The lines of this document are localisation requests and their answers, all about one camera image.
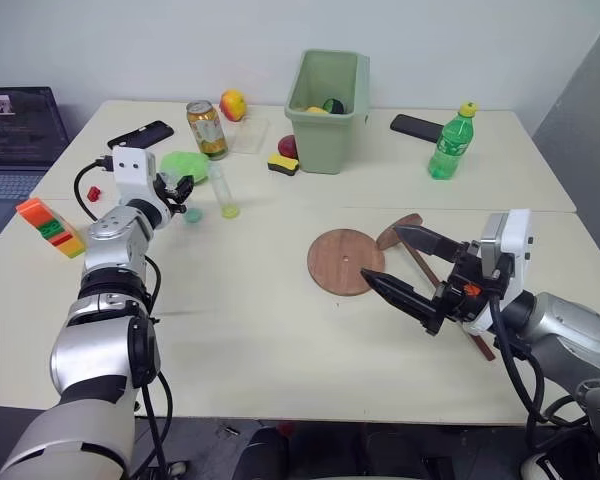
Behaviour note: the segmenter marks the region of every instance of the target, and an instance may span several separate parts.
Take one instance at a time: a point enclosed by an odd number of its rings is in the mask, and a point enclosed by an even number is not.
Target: green basket
[[[344,104],[343,115],[308,113],[329,98]],[[293,125],[300,168],[339,173],[351,151],[354,122],[369,113],[369,57],[354,52],[307,50],[284,108]]]

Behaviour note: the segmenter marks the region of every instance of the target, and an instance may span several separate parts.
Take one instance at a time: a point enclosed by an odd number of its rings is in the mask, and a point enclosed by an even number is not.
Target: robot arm
[[[51,354],[60,401],[29,425],[0,480],[119,479],[131,465],[135,399],[160,371],[145,253],[154,230],[182,211],[193,179],[167,191],[140,149],[115,147],[108,163],[120,205],[89,228],[78,299]]]
[[[369,270],[361,274],[387,302],[420,320],[432,335],[445,318],[461,322],[472,333],[498,333],[496,327],[502,325],[508,350],[537,361],[542,374],[573,397],[588,416],[600,448],[600,315],[549,293],[534,296],[522,289],[533,242],[529,231],[525,210],[492,215],[479,243],[458,243],[424,227],[396,227],[403,242],[454,264],[432,299],[391,275]],[[497,324],[490,302],[499,307]]]

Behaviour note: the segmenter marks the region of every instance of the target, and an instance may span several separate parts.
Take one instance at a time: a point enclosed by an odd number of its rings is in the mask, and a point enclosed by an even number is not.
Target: black phone
[[[148,148],[171,135],[173,135],[173,128],[162,120],[156,120],[133,132],[109,140],[107,145],[109,148],[116,145],[119,147]]]
[[[432,143],[437,143],[442,133],[442,125],[438,123],[402,114],[393,119],[389,128]]]

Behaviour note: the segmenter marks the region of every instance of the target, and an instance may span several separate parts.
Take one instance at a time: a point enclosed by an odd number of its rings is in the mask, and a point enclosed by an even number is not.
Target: table surface
[[[223,160],[234,196],[242,203],[284,201],[299,206],[438,208],[573,212],[575,206],[523,129],[508,111],[481,111],[475,117],[475,138],[452,181],[430,178],[426,165],[434,145],[389,129],[391,120],[405,113],[446,123],[451,110],[373,109],[366,126],[358,124],[351,158],[338,175],[299,172],[293,178],[270,173],[266,160],[277,152],[277,142],[292,133],[282,107],[253,106],[249,115],[269,123],[259,154],[230,154]],[[231,142],[237,127],[223,116]],[[185,117],[185,104],[174,102],[108,101],[96,112],[33,195],[73,198],[77,171],[100,155],[110,153],[106,142],[123,133],[163,120],[175,134],[151,147],[159,163],[175,150],[197,151]],[[83,189],[97,185],[104,196],[115,196],[113,177],[94,171]]]
[[[87,225],[74,201],[48,203],[74,225]],[[447,322],[431,337],[373,292],[338,297],[311,279],[307,250],[321,233],[345,227],[375,237],[410,210],[290,211],[279,202],[245,206],[225,220],[213,201],[197,205],[205,213],[199,224],[176,217],[149,250],[163,272],[155,315],[177,416],[524,421],[501,361],[486,362],[457,325]],[[426,226],[467,240],[489,214],[419,213]],[[533,221],[526,287],[600,312],[600,252],[577,216],[540,212]],[[440,276],[449,272],[439,259],[431,265]],[[81,269],[81,257],[68,260],[22,219],[7,226],[0,238],[0,405],[48,408],[57,401],[48,358]],[[400,246],[386,252],[386,271],[433,293]],[[530,380],[529,373],[523,369]],[[159,385],[152,388],[164,414]],[[553,384],[547,390],[547,401],[563,394]]]

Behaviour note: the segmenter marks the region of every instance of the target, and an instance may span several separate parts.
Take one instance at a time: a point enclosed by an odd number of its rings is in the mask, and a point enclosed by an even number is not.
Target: green bottle
[[[458,162],[473,138],[473,120],[478,106],[465,103],[458,115],[442,129],[436,151],[429,160],[429,173],[436,180],[448,180],[458,168]]]

